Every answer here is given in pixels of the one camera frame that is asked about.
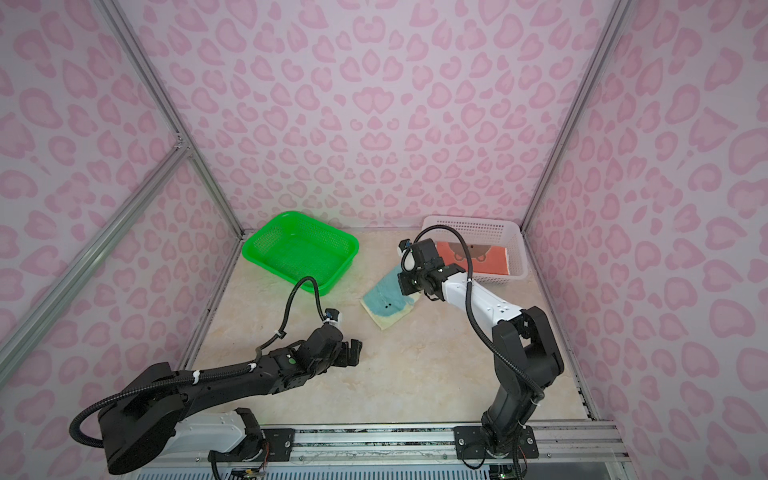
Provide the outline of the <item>white plastic basket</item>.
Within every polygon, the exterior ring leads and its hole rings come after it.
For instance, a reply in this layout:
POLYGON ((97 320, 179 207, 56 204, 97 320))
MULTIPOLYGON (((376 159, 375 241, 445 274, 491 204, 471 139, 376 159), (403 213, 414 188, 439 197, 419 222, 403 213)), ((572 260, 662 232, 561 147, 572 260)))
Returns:
POLYGON ((484 286, 504 285, 525 280, 529 262, 521 231, 512 221, 458 216, 427 216, 422 229, 433 225, 445 225, 459 232, 469 244, 501 246, 508 251, 509 275, 473 274, 475 281, 484 286))

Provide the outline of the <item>diagonal aluminium frame bar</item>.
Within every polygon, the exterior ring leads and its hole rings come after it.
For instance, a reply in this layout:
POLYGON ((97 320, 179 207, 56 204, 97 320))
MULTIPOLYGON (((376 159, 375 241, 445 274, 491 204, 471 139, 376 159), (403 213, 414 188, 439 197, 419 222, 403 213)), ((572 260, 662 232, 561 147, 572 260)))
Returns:
POLYGON ((188 156, 188 144, 176 145, 140 187, 116 210, 88 244, 70 262, 63 274, 30 308, 1 345, 1 384, 6 385, 42 342, 62 311, 82 291, 96 270, 116 249, 124 236, 162 192, 188 156))

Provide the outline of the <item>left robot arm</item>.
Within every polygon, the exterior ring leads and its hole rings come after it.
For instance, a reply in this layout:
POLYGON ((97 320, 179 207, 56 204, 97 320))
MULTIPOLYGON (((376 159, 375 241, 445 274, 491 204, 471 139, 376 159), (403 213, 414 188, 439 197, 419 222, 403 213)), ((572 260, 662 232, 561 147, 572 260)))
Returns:
POLYGON ((363 343, 346 340, 326 323, 308 339, 262 353, 256 359, 207 370, 148 367, 97 409, 108 472, 137 470, 158 457, 176 425, 210 408, 303 386, 330 368, 359 364, 363 343))

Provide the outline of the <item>green plastic basket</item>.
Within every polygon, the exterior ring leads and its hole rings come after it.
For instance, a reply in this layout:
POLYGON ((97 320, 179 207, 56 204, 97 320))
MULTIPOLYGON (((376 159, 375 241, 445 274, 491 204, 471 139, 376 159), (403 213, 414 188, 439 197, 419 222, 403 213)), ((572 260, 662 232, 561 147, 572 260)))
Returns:
POLYGON ((242 256, 277 277, 296 283, 313 277, 328 294, 351 267, 359 240, 300 212, 281 213, 251 235, 242 256))

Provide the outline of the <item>corner frame post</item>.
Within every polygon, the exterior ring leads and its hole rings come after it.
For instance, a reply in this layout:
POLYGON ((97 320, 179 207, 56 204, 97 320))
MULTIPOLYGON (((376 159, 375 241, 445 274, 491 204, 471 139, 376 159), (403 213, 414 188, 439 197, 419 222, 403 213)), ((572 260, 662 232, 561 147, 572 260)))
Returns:
POLYGON ((127 55, 135 72, 145 85, 148 95, 159 109, 162 117, 177 137, 180 145, 189 151, 191 162, 203 185, 211 195, 214 205, 223 214, 231 230, 238 239, 245 235, 245 229, 237 219, 236 214, 226 199, 222 188, 214 178, 212 169, 206 163, 197 144, 192 139, 180 111, 171 98, 171 95, 158 75, 154 65, 150 61, 145 49, 141 45, 135 29, 130 24, 118 1, 97 0, 95 6, 100 11, 108 27, 116 37, 117 42, 127 55))
POLYGON ((583 75, 577 84, 577 89, 569 108, 566 111, 564 121, 558 131, 555 143, 544 165, 542 175, 536 184, 531 203, 522 219, 520 230, 524 239, 527 239, 533 231, 533 223, 544 200, 544 195, 552 181, 555 171, 562 160, 566 147, 569 145, 578 124, 587 110, 590 97, 595 91, 612 52, 615 50, 621 35, 631 22, 637 1, 614 1, 605 26, 601 31, 595 50, 586 64, 583 75))

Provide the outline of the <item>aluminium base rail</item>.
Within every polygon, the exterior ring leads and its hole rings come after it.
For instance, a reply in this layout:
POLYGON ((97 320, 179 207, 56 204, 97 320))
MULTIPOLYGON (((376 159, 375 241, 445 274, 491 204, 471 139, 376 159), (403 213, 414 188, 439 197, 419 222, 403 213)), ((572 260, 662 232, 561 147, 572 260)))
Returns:
POLYGON ((516 456, 481 451, 471 423, 275 426, 295 431, 290 457, 223 463, 204 452, 164 454, 134 479, 635 479, 607 421, 532 421, 516 456))

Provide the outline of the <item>left corner frame post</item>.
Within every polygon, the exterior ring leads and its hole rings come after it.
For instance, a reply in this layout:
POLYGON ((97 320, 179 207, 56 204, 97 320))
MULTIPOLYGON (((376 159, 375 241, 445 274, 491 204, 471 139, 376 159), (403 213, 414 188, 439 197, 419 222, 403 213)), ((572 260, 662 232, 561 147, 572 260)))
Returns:
POLYGON ((203 185, 211 195, 214 205, 223 214, 231 230, 238 239, 245 235, 245 229, 237 219, 236 214, 226 199, 222 188, 214 178, 212 169, 206 163, 197 144, 192 139, 180 111, 171 98, 171 95, 158 75, 154 65, 150 61, 145 49, 141 45, 135 29, 130 24, 118 1, 97 0, 95 6, 100 11, 108 27, 116 37, 117 42, 127 55, 135 72, 145 85, 148 95, 159 109, 162 117, 177 137, 180 145, 189 151, 191 162, 203 185))

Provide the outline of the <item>right corner frame post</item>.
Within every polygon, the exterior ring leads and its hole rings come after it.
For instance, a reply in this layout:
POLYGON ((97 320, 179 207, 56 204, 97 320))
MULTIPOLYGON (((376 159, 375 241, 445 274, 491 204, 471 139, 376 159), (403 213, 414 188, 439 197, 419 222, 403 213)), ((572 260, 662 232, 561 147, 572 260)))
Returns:
POLYGON ((564 121, 558 131, 555 143, 544 165, 542 175, 536 184, 531 203, 522 219, 520 230, 524 239, 527 239, 533 231, 533 223, 544 200, 544 195, 552 181, 555 171, 562 160, 566 147, 569 145, 578 124, 587 110, 590 97, 595 91, 612 52, 615 50, 621 35, 631 22, 637 1, 614 1, 605 26, 601 31, 595 50, 586 64, 583 75, 577 84, 577 89, 569 108, 566 111, 564 121))

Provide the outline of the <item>red brown towel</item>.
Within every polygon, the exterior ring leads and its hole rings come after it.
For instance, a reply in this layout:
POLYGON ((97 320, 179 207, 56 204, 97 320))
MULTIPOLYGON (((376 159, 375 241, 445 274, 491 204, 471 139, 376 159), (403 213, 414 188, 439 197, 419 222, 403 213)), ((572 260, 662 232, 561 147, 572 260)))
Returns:
MULTIPOLYGON (((468 260, 460 243, 438 241, 438 254, 446 265, 457 264, 467 270, 468 260)), ((468 245, 475 274, 509 275, 508 251, 494 245, 468 245)))

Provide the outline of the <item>light green towel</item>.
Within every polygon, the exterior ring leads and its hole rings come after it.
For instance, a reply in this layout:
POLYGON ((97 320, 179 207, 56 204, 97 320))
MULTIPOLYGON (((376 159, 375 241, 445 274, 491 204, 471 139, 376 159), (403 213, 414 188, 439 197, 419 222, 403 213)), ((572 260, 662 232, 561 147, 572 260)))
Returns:
POLYGON ((422 297, 420 292, 403 295, 398 282, 398 274, 402 272, 400 260, 374 287, 361 299, 361 305, 373 320, 384 331, 408 315, 422 297))

